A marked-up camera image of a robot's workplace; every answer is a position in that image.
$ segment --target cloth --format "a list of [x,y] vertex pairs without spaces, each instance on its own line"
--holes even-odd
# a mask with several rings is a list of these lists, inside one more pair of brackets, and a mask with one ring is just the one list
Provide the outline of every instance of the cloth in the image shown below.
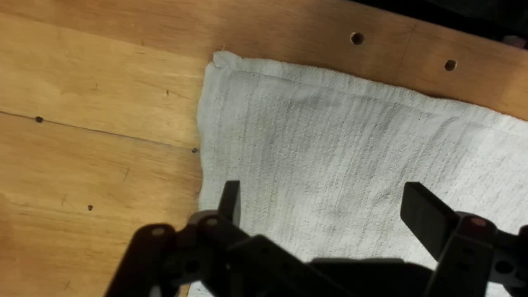
[[216,208],[224,182],[241,180],[241,228],[302,261],[434,267],[399,220],[406,182],[505,231],[528,223],[528,124],[478,106],[223,51],[206,68],[198,126],[200,208]]

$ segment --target wooden surface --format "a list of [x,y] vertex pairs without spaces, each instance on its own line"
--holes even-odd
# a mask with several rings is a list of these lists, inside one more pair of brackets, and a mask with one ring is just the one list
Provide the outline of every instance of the wooden surface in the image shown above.
[[2,0],[0,36],[0,296],[102,296],[135,228],[183,226],[216,50],[528,119],[525,51],[341,0]]

